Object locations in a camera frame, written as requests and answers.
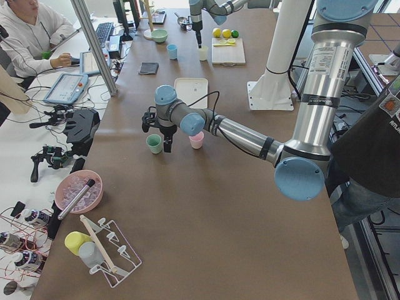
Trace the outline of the aluminium frame post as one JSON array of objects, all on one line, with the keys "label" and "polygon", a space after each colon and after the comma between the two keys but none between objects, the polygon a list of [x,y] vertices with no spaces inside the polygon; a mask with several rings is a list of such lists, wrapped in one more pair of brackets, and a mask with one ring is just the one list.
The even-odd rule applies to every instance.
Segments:
[{"label": "aluminium frame post", "polygon": [[80,22],[84,35],[87,39],[87,42],[91,48],[91,52],[97,63],[99,72],[106,84],[107,90],[111,96],[115,96],[118,93],[118,89],[116,87],[114,78],[111,76],[109,67],[106,64],[106,60],[103,51],[100,47],[100,43],[97,39],[93,25],[91,23],[90,15],[86,7],[86,4],[84,0],[71,0],[71,4],[78,18],[78,21]]}]

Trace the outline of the wooden cup tree stand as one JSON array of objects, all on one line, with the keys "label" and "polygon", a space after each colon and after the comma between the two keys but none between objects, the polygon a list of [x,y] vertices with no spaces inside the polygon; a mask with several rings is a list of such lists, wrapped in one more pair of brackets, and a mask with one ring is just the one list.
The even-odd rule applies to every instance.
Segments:
[{"label": "wooden cup tree stand", "polygon": [[149,29],[146,29],[143,32],[143,36],[145,39],[147,40],[152,40],[151,38],[151,32],[154,30],[154,26],[153,26],[153,21],[152,21],[152,17],[151,17],[151,12],[150,12],[150,8],[149,8],[149,1],[148,0],[143,0],[141,1],[144,4],[145,7],[145,11],[146,11],[146,17],[142,17],[142,19],[147,19],[147,22],[149,24]]}]

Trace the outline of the pink cup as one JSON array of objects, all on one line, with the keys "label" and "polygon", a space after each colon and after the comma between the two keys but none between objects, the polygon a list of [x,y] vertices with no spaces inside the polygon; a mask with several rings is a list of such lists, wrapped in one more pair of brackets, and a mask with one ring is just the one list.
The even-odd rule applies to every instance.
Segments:
[{"label": "pink cup", "polygon": [[201,131],[195,136],[189,136],[189,142],[193,149],[200,149],[203,146],[204,133]]}]

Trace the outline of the black monitor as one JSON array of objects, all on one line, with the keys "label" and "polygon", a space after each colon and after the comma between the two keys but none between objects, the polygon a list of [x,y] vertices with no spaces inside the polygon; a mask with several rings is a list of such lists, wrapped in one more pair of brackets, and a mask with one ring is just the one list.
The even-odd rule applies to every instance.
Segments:
[{"label": "black monitor", "polygon": [[[130,12],[132,13],[133,17],[133,22],[131,26],[129,25],[127,19],[126,8],[125,8],[126,3],[129,3]],[[119,24],[122,24],[123,27],[123,34],[121,38],[122,41],[124,42],[132,41],[140,24],[140,16],[139,16],[137,2],[133,0],[128,0],[128,1],[113,0],[112,4],[117,16],[117,20]]]}]

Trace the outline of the mint green cup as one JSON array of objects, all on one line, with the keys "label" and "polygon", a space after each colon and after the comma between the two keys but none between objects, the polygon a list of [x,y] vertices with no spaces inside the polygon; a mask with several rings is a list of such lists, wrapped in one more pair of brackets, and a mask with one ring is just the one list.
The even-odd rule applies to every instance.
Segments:
[{"label": "mint green cup", "polygon": [[153,154],[159,154],[163,150],[163,140],[158,134],[151,134],[146,138],[146,144]]}]

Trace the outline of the blue teach pendant front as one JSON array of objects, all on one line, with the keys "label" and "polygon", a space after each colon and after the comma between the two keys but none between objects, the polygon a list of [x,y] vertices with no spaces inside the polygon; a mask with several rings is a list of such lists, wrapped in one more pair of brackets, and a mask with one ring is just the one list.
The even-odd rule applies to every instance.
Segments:
[{"label": "blue teach pendant front", "polygon": [[62,73],[47,92],[43,101],[52,104],[72,104],[88,84],[88,75]]}]

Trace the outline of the black keyboard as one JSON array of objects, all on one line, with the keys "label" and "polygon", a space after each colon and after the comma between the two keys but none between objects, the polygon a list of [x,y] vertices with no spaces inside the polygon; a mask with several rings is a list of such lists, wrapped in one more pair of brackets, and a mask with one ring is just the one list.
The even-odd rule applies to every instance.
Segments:
[{"label": "black keyboard", "polygon": [[103,22],[98,24],[95,33],[101,48],[106,47],[106,41],[109,40],[109,37],[113,34],[113,32],[114,32],[113,22]]}]

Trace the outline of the cream plastic tray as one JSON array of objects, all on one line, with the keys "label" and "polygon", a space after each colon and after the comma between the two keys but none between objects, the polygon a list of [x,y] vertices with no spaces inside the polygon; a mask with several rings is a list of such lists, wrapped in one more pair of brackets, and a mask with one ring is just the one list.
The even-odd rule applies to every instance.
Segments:
[{"label": "cream plastic tray", "polygon": [[174,103],[182,102],[180,106],[187,106],[185,111],[192,113],[194,109],[208,107],[208,80],[205,78],[180,77],[174,81],[176,99]]}]

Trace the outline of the yellow lemon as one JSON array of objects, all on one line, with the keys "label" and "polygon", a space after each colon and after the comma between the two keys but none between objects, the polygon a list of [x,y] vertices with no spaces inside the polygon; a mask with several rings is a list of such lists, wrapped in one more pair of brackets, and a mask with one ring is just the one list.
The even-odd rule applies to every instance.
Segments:
[{"label": "yellow lemon", "polygon": [[221,29],[218,28],[218,27],[214,28],[214,29],[212,30],[212,36],[213,36],[214,38],[220,38],[220,36],[221,36]]},{"label": "yellow lemon", "polygon": [[231,37],[231,30],[223,29],[221,34],[223,38],[229,39]]}]

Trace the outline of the yellow cup on rack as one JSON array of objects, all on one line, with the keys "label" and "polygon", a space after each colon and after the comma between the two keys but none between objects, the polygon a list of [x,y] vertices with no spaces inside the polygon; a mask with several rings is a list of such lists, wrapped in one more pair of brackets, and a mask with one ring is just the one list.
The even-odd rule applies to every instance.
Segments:
[{"label": "yellow cup on rack", "polygon": [[79,248],[86,242],[91,242],[90,235],[83,232],[73,231],[70,232],[64,240],[64,245],[75,255],[79,255]]}]

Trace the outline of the yellow lemon middle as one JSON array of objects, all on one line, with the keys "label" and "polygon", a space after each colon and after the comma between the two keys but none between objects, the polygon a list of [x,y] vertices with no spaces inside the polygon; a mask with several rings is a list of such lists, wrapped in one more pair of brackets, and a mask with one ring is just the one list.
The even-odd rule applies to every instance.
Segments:
[{"label": "yellow lemon middle", "polygon": [[223,29],[221,34],[223,38],[229,39],[231,37],[231,30]]}]

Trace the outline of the light blue cup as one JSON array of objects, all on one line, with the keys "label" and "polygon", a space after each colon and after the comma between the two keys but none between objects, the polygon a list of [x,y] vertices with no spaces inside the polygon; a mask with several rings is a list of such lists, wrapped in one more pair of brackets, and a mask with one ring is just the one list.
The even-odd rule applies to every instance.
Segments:
[{"label": "light blue cup", "polygon": [[176,60],[178,58],[178,47],[175,44],[168,44],[166,49],[171,60]]}]

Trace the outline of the cream white cup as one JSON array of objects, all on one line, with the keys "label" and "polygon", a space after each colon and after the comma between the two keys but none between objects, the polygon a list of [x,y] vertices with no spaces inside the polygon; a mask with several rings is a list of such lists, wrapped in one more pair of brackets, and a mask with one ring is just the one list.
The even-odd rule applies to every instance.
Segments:
[{"label": "cream white cup", "polygon": [[206,45],[201,46],[197,51],[199,54],[200,61],[206,61],[208,59],[209,48]]}]

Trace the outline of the blue teach pendant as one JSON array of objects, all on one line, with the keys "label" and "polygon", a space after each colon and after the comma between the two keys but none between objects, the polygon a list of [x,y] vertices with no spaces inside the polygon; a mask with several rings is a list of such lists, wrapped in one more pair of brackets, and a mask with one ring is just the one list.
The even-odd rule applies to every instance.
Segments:
[{"label": "blue teach pendant", "polygon": [[72,104],[88,84],[88,75],[62,73],[47,92],[43,101],[52,104]]},{"label": "blue teach pendant", "polygon": [[[102,55],[106,62],[107,69],[111,69],[111,59],[106,49],[102,49]],[[79,58],[79,72],[88,76],[100,74],[98,64],[91,51],[81,52]]]}]

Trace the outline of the wooden cutting board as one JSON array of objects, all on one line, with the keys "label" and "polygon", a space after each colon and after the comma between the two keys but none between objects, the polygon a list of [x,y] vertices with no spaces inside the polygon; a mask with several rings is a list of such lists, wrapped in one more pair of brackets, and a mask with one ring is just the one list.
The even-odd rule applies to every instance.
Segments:
[{"label": "wooden cutting board", "polygon": [[214,65],[234,66],[245,65],[246,58],[244,54],[243,40],[241,38],[232,38],[236,40],[236,46],[213,47],[213,44],[219,43],[223,38],[212,38],[211,56]]}]

